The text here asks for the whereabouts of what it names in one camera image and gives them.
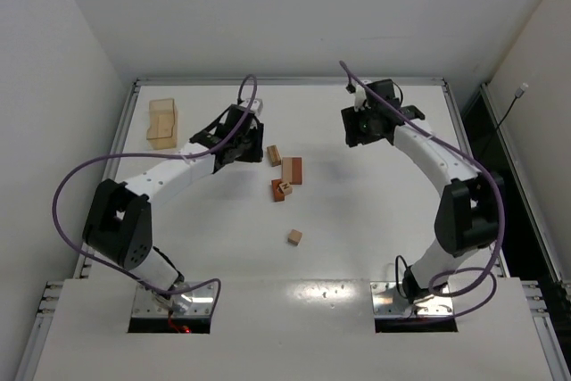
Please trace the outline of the letter N wood cube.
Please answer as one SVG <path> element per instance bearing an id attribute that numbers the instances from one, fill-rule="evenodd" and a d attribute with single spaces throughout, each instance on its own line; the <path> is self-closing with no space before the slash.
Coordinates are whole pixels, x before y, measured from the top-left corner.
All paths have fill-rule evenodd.
<path id="1" fill-rule="evenodd" d="M 289 182 L 280 181 L 277 184 L 277 191 L 282 196 L 290 195 L 293 192 L 293 187 Z"/>

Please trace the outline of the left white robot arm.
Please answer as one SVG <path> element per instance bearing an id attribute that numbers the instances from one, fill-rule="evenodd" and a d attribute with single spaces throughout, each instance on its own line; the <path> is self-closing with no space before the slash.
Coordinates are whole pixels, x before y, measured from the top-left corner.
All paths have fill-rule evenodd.
<path id="1" fill-rule="evenodd" d="M 171 159 L 120 183 L 106 179 L 95 190 L 84 242 L 117 267 L 162 292 L 184 276 L 153 245 L 153 210 L 233 162 L 261 162 L 263 102 L 230 105 L 189 139 Z"/>

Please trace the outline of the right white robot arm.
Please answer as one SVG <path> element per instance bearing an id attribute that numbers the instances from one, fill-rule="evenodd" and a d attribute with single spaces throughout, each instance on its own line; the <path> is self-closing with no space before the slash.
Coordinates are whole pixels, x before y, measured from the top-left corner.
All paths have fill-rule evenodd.
<path id="1" fill-rule="evenodd" d="M 504 230 L 503 180 L 439 144 L 425 114 L 402 103 L 403 93 L 392 80 L 348 83 L 346 90 L 354 103 L 341 111 L 345 143 L 354 147 L 387 141 L 411 159 L 440 197 L 434 241 L 405 269 L 396 291 L 408 302 L 441 292 L 465 261 Z"/>

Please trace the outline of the reddish long wood block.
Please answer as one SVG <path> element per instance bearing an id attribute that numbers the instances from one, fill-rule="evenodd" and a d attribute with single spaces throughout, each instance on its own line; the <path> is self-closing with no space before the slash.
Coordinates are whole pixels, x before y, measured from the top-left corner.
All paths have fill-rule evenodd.
<path id="1" fill-rule="evenodd" d="M 292 158 L 292 181 L 293 185 L 301 185 L 303 182 L 302 157 Z"/>

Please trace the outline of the light rectangular wood block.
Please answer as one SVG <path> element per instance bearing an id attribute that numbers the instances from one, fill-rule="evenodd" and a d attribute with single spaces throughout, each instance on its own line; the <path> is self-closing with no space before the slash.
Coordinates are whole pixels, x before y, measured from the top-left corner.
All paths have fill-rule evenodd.
<path id="1" fill-rule="evenodd" d="M 282 157 L 276 145 L 269 145 L 267 147 L 269 163 L 272 167 L 277 167 L 282 163 Z"/>

